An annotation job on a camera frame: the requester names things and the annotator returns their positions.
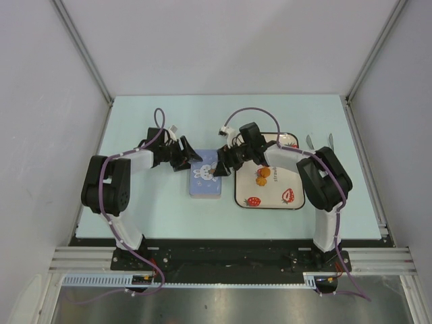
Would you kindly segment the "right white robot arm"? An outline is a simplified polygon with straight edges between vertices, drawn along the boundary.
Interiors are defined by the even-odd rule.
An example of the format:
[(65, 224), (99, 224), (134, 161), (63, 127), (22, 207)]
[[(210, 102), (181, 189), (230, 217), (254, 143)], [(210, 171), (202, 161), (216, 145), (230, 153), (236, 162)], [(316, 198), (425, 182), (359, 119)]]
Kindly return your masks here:
[(317, 151), (303, 151), (282, 145), (279, 140), (268, 141), (256, 123), (242, 126), (238, 131), (223, 126), (219, 135), (227, 143), (217, 150), (216, 176), (229, 176), (243, 164), (278, 167), (300, 176), (302, 191), (315, 208), (313, 243), (318, 250), (311, 254), (313, 266), (326, 271), (335, 264), (335, 254), (341, 257), (341, 210), (345, 207), (353, 183), (334, 151), (324, 146)]

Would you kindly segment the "metal tongs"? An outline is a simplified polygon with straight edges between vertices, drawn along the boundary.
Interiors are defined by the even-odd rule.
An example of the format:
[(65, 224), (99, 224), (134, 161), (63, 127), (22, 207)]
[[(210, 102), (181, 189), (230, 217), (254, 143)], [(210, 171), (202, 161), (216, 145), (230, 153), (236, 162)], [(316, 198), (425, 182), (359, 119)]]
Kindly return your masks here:
[(335, 150), (334, 137), (332, 133), (328, 133), (326, 137), (318, 137), (318, 138), (315, 138), (310, 134), (307, 134), (305, 140), (306, 140), (307, 147), (312, 151), (316, 151), (322, 146), (328, 146), (331, 150), (333, 151)]

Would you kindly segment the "silver tin lid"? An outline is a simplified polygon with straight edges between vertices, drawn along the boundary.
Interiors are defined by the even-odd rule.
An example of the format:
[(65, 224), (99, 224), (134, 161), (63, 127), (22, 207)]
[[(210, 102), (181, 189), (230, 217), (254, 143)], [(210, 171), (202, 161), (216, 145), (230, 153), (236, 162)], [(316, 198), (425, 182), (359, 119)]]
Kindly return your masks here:
[(218, 163), (216, 150), (197, 150), (202, 161), (190, 163), (189, 195), (192, 198), (219, 198), (221, 178), (214, 175)]

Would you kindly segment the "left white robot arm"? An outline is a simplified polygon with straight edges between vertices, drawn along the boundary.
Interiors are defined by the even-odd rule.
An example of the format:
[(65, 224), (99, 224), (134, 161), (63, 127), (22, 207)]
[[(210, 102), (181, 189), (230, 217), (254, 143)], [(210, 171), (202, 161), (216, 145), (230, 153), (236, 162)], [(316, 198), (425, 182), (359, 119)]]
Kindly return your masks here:
[(111, 157), (90, 158), (81, 202), (106, 221), (116, 246), (127, 250), (125, 260), (133, 269), (145, 268), (149, 253), (141, 248), (144, 235), (126, 213), (132, 175), (162, 163), (170, 164), (174, 171), (183, 171), (190, 169), (191, 163), (202, 160), (185, 136), (178, 138), (173, 130), (165, 128), (149, 128), (146, 138), (132, 150)]

